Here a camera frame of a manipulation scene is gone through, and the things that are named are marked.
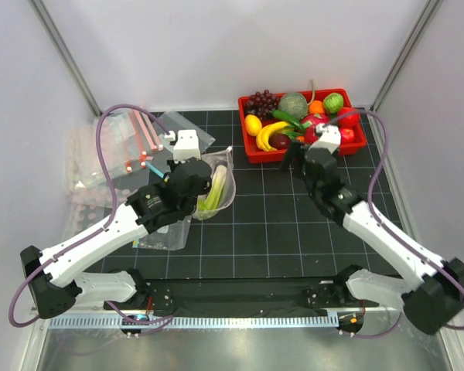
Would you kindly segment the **red textured fruit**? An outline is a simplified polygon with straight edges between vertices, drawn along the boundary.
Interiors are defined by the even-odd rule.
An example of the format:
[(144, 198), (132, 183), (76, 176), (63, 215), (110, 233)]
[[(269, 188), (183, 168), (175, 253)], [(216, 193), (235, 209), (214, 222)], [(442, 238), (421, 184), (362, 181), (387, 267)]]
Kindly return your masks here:
[(311, 124), (309, 127), (305, 129), (304, 142), (307, 145), (315, 143), (318, 140), (318, 138), (319, 137), (316, 133), (316, 126), (314, 124)]

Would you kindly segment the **green celery stalk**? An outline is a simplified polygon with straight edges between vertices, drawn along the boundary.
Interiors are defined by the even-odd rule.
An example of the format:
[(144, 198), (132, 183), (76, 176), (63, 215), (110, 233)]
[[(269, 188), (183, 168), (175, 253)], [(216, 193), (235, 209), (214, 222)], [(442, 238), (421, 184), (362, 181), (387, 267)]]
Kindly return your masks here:
[(218, 165), (212, 177), (212, 184), (209, 193), (204, 199), (200, 199), (198, 201), (198, 211), (211, 211), (215, 210), (219, 206), (226, 178), (227, 167), (224, 165)]

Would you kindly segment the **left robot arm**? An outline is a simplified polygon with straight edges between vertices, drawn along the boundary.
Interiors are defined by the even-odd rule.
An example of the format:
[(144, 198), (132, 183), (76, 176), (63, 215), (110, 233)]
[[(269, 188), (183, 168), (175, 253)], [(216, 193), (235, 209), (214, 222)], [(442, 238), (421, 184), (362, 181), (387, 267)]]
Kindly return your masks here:
[(69, 240), (45, 250), (25, 248), (20, 258), (26, 282), (21, 287), (29, 289), (39, 318), (55, 318), (75, 305), (98, 302), (125, 303), (131, 309), (145, 306), (148, 286), (137, 270), (90, 274), (86, 269), (118, 248), (191, 216), (211, 181), (212, 170), (205, 161), (188, 159)]

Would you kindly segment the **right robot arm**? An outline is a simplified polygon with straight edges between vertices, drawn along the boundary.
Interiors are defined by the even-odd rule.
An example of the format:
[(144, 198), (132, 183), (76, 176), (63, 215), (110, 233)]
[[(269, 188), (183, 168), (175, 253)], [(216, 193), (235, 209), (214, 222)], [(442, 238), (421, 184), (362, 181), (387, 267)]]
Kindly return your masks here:
[(292, 168), (327, 219), (359, 237), (399, 274), (397, 278), (351, 266), (336, 275), (333, 297), (342, 306), (372, 301), (397, 309), (420, 332), (448, 328), (464, 309), (464, 263), (444, 260), (387, 220), (351, 185), (343, 182), (326, 148), (292, 142), (281, 170)]

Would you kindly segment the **pink dotted zip bag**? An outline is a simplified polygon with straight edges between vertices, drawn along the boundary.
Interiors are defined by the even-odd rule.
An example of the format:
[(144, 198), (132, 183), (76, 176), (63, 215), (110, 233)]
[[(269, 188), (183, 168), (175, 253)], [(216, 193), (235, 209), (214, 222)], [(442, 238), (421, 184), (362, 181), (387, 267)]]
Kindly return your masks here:
[[(219, 206), (215, 210), (200, 212), (197, 210), (197, 202), (197, 207), (193, 214), (193, 218), (195, 220), (204, 221), (214, 217), (220, 211), (226, 209), (228, 206), (232, 204), (236, 196), (237, 186), (234, 178), (234, 160), (232, 146), (229, 146), (222, 151), (216, 151), (213, 153), (205, 154), (202, 156), (202, 160), (205, 161), (205, 163), (207, 163), (211, 167), (212, 177), (218, 165), (224, 165), (227, 167), (226, 183), (220, 199)], [(207, 196), (207, 194), (204, 196), (200, 196), (198, 198), (198, 201), (200, 199), (204, 199)]]

